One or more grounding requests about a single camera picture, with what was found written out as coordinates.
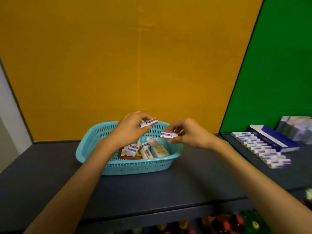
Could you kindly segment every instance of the person's right arm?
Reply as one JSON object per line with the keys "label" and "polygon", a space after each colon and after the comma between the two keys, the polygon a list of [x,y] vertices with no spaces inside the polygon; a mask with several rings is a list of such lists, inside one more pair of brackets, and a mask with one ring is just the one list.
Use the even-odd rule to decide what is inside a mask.
{"label": "person's right arm", "polygon": [[177,119],[165,132],[173,133],[175,130],[178,133],[181,129],[184,129],[183,135],[170,139],[169,143],[184,143],[215,151],[274,233],[312,233],[312,212],[240,156],[228,142],[190,118]]}

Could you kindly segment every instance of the person's left hand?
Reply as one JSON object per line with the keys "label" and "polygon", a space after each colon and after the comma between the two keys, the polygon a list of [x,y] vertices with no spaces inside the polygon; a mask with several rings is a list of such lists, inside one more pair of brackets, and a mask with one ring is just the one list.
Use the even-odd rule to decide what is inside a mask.
{"label": "person's left hand", "polygon": [[126,115],[118,122],[114,130],[106,137],[118,146],[118,149],[130,145],[147,133],[151,126],[139,128],[141,120],[145,122],[153,119],[149,114],[137,111]]}

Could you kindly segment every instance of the blue and white cardboard box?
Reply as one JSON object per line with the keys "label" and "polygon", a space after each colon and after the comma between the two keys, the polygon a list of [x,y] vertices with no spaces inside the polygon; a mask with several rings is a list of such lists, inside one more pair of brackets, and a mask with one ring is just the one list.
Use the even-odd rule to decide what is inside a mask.
{"label": "blue and white cardboard box", "polygon": [[267,126],[250,125],[247,131],[265,141],[278,152],[292,152],[300,149],[300,146],[296,142]]}

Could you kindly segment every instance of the red bottle cap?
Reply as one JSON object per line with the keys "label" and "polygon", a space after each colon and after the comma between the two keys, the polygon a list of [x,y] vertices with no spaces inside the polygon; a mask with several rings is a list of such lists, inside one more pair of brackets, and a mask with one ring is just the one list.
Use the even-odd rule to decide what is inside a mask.
{"label": "red bottle cap", "polygon": [[224,222],[223,222],[223,229],[224,229],[225,231],[229,231],[230,228],[231,228],[231,226],[230,226],[229,222],[228,222],[228,221],[224,221]]}
{"label": "red bottle cap", "polygon": [[239,225],[244,225],[244,219],[241,216],[236,215],[236,218]]}

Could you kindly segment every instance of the hand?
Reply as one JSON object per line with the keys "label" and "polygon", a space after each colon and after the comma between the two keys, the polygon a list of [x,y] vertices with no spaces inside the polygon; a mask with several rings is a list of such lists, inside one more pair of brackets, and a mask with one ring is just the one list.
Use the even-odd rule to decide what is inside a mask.
{"label": "hand", "polygon": [[215,150],[223,142],[191,118],[175,120],[165,129],[165,132],[179,133],[182,129],[184,132],[181,132],[178,137],[169,139],[168,143],[184,143],[193,147]]}
{"label": "hand", "polygon": [[106,138],[116,144],[116,149],[136,142],[151,129],[151,126],[138,127],[142,119],[146,122],[153,118],[141,111],[130,113],[117,123],[117,126]]}

